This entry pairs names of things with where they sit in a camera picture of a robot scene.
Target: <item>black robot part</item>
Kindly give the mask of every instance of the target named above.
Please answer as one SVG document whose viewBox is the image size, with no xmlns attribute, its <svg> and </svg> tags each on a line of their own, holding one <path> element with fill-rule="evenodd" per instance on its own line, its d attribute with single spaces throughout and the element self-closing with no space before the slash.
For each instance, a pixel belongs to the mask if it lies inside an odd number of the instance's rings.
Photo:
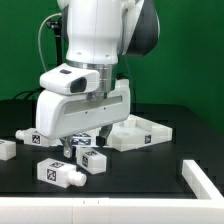
<svg viewBox="0 0 224 224">
<path fill-rule="evenodd" d="M 159 22 L 153 0 L 145 0 L 126 55 L 143 57 L 157 44 Z"/>
</svg>

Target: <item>black cable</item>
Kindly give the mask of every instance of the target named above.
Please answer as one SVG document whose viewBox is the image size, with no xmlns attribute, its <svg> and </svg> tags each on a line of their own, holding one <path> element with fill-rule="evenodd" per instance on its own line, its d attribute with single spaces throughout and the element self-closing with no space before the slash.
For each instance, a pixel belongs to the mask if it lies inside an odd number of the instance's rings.
<svg viewBox="0 0 224 224">
<path fill-rule="evenodd" d="M 44 90 L 44 88 L 41 87 L 41 88 L 31 91 L 29 94 L 26 95 L 24 100 L 28 100 L 32 95 L 34 95 L 35 93 L 38 93 L 38 92 L 42 92 L 43 90 Z"/>
<path fill-rule="evenodd" d="M 15 95 L 12 99 L 15 100 L 18 96 L 20 96 L 20 95 L 22 95 L 22 94 L 24 94 L 24 93 L 31 93 L 31 92 L 33 92 L 33 90 L 30 90 L 30 91 L 23 91 L 23 92 L 18 93 L 17 95 Z"/>
</svg>

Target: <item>white border strip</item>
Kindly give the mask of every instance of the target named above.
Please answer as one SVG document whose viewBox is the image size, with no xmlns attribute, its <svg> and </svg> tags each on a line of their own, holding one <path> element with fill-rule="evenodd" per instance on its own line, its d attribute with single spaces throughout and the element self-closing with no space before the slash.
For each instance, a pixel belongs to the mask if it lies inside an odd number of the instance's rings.
<svg viewBox="0 0 224 224">
<path fill-rule="evenodd" d="M 184 160 L 182 175 L 198 199 L 221 199 L 223 196 L 194 160 Z"/>
</svg>

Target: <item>white container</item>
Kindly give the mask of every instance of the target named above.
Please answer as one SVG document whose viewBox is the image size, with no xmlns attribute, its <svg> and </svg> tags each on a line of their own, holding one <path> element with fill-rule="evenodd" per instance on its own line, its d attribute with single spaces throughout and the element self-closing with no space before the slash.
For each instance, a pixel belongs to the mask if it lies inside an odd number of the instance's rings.
<svg viewBox="0 0 224 224">
<path fill-rule="evenodd" d="M 24 144 L 36 145 L 43 147 L 50 147 L 56 144 L 56 140 L 49 140 L 44 136 L 40 135 L 35 128 L 29 128 L 27 130 L 18 130 L 16 132 L 16 138 L 23 140 Z"/>
<path fill-rule="evenodd" d="M 46 159 L 37 164 L 37 178 L 63 188 L 70 185 L 82 187 L 86 175 L 76 171 L 76 166 L 54 159 Z"/>
<path fill-rule="evenodd" d="M 107 144 L 121 152 L 172 140 L 172 128 L 129 115 L 113 125 Z"/>
</svg>

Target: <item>white cube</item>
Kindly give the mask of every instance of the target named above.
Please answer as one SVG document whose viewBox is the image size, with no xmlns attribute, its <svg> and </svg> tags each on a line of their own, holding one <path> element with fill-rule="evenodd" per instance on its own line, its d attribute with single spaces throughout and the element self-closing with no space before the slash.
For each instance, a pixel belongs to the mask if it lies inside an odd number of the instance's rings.
<svg viewBox="0 0 224 224">
<path fill-rule="evenodd" d="M 76 157 L 77 164 L 91 174 L 106 171 L 107 157 L 92 148 L 77 147 Z"/>
<path fill-rule="evenodd" d="M 16 156 L 16 143 L 0 139 L 0 160 L 9 160 Z"/>
</svg>

